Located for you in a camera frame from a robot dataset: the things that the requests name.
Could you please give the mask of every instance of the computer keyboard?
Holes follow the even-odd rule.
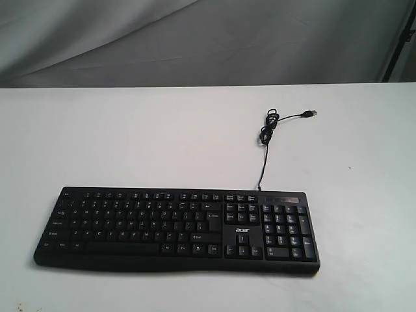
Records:
[[[304,193],[154,188],[64,187],[34,260],[132,272],[320,266]]]

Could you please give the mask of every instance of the enter key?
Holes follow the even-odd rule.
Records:
[[[207,213],[207,220],[209,222],[209,231],[221,232],[221,214],[220,213]]]

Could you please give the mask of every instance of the space bar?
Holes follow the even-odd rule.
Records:
[[[158,255],[159,244],[126,244],[123,242],[89,242],[85,246],[88,254],[106,255]]]

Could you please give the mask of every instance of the black cable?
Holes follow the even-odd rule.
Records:
[[[265,174],[265,168],[266,168],[266,163],[267,163],[267,155],[268,155],[268,144],[270,143],[270,140],[272,139],[273,130],[275,130],[275,128],[277,127],[278,122],[280,122],[284,119],[287,119],[287,118],[292,118],[292,117],[308,118],[308,117],[312,117],[316,114],[317,114],[317,112],[315,110],[307,110],[307,111],[304,111],[301,114],[290,115],[290,116],[287,116],[287,117],[280,118],[280,115],[278,114],[278,111],[276,109],[269,109],[267,111],[265,126],[260,129],[260,135],[259,135],[260,142],[263,145],[266,146],[266,153],[265,153],[265,162],[263,163],[263,168],[261,169],[261,175],[260,175],[259,183],[257,184],[258,190],[261,190],[260,183],[261,183],[261,180],[263,179],[263,175]]]

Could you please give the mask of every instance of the white tabletop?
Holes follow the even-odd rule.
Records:
[[[0,311],[414,311],[416,84],[0,90]],[[307,193],[313,278],[41,268],[63,186]]]

